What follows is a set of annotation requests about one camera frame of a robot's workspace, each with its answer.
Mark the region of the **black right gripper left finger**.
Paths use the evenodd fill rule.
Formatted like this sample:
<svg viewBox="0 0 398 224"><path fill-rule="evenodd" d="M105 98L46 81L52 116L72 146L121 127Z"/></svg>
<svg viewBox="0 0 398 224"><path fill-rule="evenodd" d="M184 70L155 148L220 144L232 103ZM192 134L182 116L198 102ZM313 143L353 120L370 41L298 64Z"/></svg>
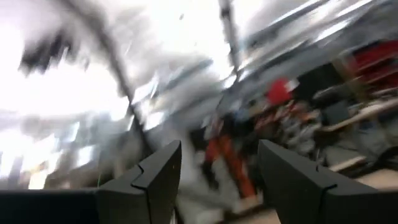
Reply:
<svg viewBox="0 0 398 224"><path fill-rule="evenodd" d="M182 145L172 141L96 193L99 224L170 224L180 183Z"/></svg>

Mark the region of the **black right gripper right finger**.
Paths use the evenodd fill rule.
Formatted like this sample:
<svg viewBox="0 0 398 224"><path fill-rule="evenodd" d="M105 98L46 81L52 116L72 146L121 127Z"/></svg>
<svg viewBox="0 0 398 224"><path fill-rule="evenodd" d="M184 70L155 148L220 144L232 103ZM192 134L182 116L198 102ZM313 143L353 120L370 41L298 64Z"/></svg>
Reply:
<svg viewBox="0 0 398 224"><path fill-rule="evenodd" d="M398 224L398 190L378 190L268 140L258 159L281 224Z"/></svg>

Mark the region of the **parts shelf with red bins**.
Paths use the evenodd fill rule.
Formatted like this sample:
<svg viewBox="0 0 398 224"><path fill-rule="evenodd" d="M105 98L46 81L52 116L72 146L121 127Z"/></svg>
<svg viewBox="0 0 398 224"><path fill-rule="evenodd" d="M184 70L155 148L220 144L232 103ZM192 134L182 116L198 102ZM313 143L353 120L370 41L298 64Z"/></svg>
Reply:
<svg viewBox="0 0 398 224"><path fill-rule="evenodd" d="M212 189L233 200L266 191L257 158L261 139L314 157L319 112L296 95L300 87L294 80L278 78L259 100L210 118L203 133L206 148L201 168Z"/></svg>

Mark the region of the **wooden top desk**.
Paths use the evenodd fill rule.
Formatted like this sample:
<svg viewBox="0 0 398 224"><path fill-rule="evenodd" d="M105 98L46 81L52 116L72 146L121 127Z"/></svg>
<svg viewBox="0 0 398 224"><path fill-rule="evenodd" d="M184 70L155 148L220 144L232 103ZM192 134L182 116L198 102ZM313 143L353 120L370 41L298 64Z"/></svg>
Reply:
<svg viewBox="0 0 398 224"><path fill-rule="evenodd" d="M316 129L315 133L332 133L395 108L398 108L398 97L372 101L359 110L350 109L343 102L337 103L324 111L327 124Z"/></svg>

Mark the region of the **black aluminium table frame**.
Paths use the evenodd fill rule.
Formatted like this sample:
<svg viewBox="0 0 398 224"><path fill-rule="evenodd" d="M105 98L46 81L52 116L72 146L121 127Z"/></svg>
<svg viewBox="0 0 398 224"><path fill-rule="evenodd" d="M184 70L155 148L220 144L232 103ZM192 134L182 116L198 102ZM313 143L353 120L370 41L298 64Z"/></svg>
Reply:
<svg viewBox="0 0 398 224"><path fill-rule="evenodd" d="M114 39L110 34L108 34L108 31L105 27L103 20L104 15L99 12L95 4L92 5L90 2L83 1L83 4L80 4L77 0L56 1L59 3L59 5L62 5L72 13L76 14L77 18L79 18L96 37L109 60L109 64L113 73L116 75L116 79L122 93L127 96L129 102L127 113L134 116L133 124L137 129L137 135L142 142L143 153L145 156L149 156L154 150L144 132L144 127L141 124L138 110L132 104L133 88L128 84L126 66L123 64L121 54L117 52L117 46L114 43Z"/></svg>

